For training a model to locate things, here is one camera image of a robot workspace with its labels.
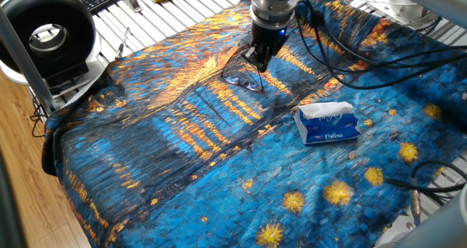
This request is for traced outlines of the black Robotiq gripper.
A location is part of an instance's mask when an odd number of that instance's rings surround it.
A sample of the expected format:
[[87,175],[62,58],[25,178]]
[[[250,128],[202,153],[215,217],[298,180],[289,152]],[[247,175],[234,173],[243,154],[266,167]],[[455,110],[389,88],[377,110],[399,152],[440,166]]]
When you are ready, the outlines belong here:
[[271,57],[275,56],[287,41],[287,28],[267,29],[253,23],[251,29],[252,47],[247,46],[242,57],[259,72],[264,72]]

